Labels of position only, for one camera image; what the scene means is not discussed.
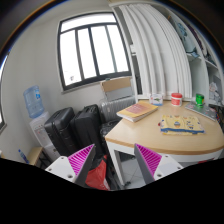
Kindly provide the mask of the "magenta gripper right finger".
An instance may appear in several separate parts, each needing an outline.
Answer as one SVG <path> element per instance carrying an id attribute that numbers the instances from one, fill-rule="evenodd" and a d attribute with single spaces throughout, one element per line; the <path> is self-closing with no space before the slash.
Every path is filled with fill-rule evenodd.
<path id="1" fill-rule="evenodd" d="M 183 168 L 169 155 L 160 155 L 139 144 L 134 145 L 134 153 L 146 184 L 164 178 Z"/>

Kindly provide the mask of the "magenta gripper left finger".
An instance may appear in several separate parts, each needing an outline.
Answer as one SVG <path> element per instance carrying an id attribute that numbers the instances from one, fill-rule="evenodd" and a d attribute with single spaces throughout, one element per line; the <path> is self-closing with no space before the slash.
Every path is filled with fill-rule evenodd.
<path id="1" fill-rule="evenodd" d="M 60 156 L 46 171 L 79 186 L 85 185 L 87 174 L 95 157 L 95 145 L 89 145 L 74 154 Z"/>

